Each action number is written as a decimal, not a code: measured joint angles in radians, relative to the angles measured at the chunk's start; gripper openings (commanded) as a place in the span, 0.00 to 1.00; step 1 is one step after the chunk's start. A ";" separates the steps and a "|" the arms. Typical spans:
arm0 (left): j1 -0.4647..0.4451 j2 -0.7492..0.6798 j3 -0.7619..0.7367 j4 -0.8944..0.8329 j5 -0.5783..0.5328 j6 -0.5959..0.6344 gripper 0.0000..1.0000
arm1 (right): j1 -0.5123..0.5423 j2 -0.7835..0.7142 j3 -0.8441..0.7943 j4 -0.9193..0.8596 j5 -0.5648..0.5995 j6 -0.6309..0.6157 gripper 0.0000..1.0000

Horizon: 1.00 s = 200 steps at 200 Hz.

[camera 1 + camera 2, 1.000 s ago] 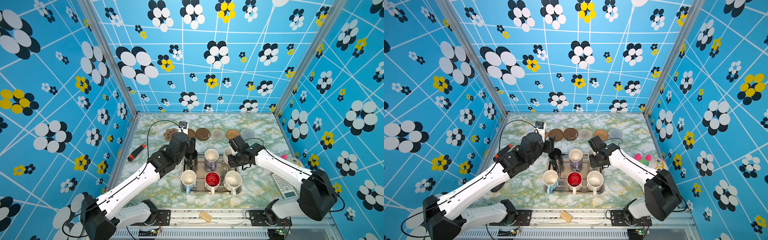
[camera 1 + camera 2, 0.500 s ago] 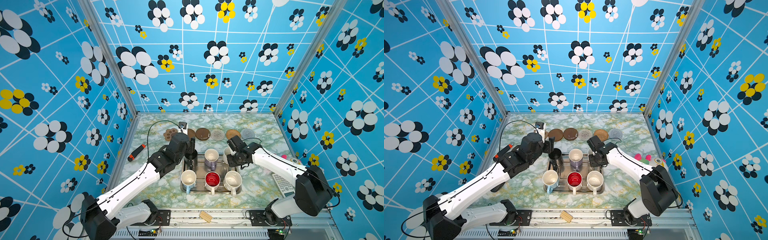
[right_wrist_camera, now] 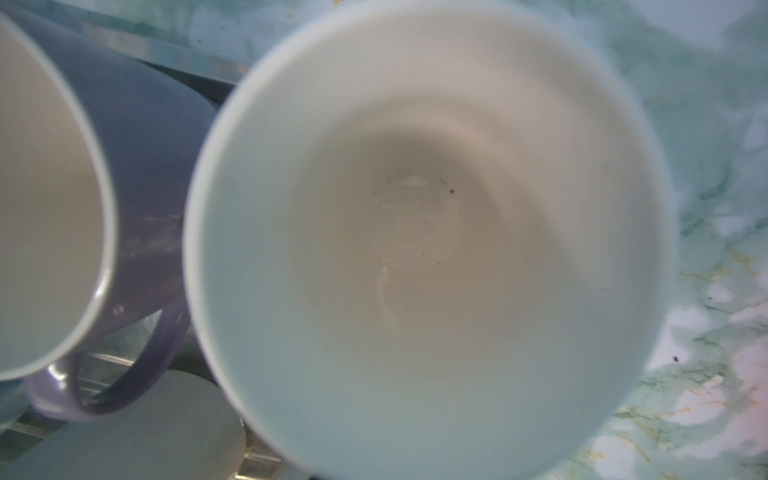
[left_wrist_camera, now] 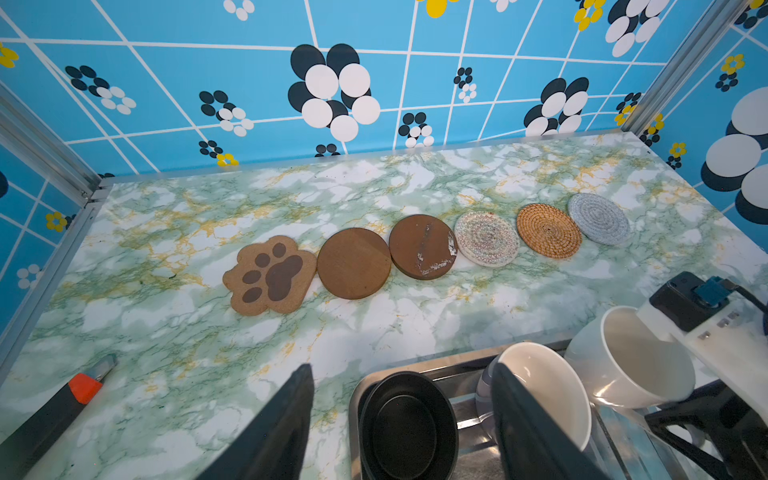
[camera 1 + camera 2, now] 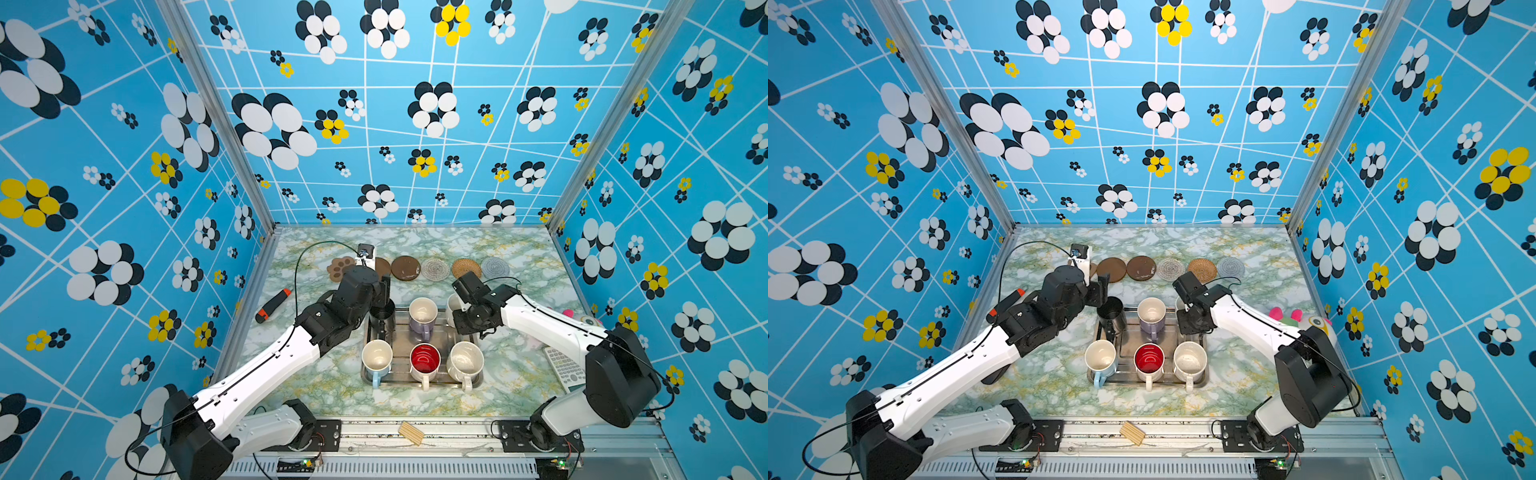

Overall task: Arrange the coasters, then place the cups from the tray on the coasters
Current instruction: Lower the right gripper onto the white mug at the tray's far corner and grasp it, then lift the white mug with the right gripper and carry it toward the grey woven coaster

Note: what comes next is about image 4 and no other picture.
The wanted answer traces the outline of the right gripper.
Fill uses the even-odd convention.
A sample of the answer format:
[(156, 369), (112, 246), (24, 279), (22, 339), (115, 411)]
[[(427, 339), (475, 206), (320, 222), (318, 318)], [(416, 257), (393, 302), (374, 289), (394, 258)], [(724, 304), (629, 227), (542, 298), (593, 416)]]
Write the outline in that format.
[[(767, 477), (767, 424), (721, 380), (695, 389), (684, 401), (647, 414), (645, 421), (658, 438), (715, 479)], [(672, 433), (671, 426), (703, 432), (721, 458)]]

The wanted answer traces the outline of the white mug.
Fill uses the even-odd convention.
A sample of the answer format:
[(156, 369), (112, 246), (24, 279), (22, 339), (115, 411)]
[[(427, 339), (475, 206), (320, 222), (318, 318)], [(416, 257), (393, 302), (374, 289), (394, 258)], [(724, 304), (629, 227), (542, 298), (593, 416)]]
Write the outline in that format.
[(616, 306), (569, 343), (565, 359), (598, 404), (640, 409), (687, 399), (696, 376), (688, 351), (659, 340), (637, 316)]

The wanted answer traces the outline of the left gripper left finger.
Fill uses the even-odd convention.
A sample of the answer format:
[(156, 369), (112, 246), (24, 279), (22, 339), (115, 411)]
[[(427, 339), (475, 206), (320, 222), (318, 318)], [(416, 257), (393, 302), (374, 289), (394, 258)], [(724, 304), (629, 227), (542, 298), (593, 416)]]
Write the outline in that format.
[(297, 368), (201, 479), (297, 479), (308, 443), (314, 381)]

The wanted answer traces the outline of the dark brown round coaster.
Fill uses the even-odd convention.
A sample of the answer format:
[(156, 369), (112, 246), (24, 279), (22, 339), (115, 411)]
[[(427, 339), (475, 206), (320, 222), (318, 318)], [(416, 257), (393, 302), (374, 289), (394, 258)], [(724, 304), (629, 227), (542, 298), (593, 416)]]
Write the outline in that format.
[(348, 228), (331, 236), (317, 257), (317, 272), (333, 295), (357, 300), (376, 293), (392, 268), (390, 250), (374, 231)]

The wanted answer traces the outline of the scratched brown round coaster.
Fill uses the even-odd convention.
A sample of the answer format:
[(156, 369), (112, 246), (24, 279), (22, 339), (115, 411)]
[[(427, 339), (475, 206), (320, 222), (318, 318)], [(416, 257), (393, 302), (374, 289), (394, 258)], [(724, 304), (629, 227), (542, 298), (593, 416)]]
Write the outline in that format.
[(439, 218), (416, 214), (401, 219), (389, 236), (395, 266), (417, 280), (433, 280), (447, 274), (457, 253), (453, 230)]

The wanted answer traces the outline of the black mug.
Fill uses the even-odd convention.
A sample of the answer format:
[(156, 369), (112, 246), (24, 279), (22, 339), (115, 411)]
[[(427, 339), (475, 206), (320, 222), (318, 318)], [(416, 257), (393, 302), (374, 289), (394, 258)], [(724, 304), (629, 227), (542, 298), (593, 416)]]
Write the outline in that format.
[(369, 479), (447, 479), (459, 446), (452, 405), (420, 373), (389, 375), (364, 402), (360, 446)]

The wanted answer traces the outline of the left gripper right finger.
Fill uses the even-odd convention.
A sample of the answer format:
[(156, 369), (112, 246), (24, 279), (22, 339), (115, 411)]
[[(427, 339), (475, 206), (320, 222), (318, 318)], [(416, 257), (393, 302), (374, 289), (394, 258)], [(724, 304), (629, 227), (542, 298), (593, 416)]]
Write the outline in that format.
[(507, 479), (604, 479), (504, 365), (492, 374), (496, 442)]

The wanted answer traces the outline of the purple mug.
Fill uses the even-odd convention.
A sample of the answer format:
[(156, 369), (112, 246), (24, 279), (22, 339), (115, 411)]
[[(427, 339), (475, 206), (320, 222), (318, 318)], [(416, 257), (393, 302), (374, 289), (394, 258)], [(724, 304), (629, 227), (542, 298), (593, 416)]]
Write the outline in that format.
[(592, 416), (585, 388), (561, 355), (534, 342), (519, 342), (508, 347), (483, 370), (478, 381), (476, 410), (480, 425), (491, 439), (496, 438), (491, 383), (499, 364), (515, 375), (579, 450), (586, 449)]

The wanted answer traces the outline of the grey blue knitted coaster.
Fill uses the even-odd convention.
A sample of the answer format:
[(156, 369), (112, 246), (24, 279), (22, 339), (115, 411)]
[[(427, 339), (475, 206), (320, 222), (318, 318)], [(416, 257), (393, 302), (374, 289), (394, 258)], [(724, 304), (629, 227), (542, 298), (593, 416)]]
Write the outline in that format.
[(590, 240), (603, 245), (620, 245), (631, 235), (624, 212), (599, 195), (579, 193), (568, 202), (568, 214)]

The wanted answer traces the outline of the woven rattan coaster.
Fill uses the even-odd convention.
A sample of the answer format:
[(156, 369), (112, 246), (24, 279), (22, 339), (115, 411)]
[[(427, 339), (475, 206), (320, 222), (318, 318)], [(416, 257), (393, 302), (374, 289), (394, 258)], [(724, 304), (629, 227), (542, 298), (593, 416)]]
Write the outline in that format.
[(576, 223), (551, 205), (524, 206), (516, 217), (516, 227), (528, 247), (549, 258), (570, 258), (581, 247), (582, 233)]

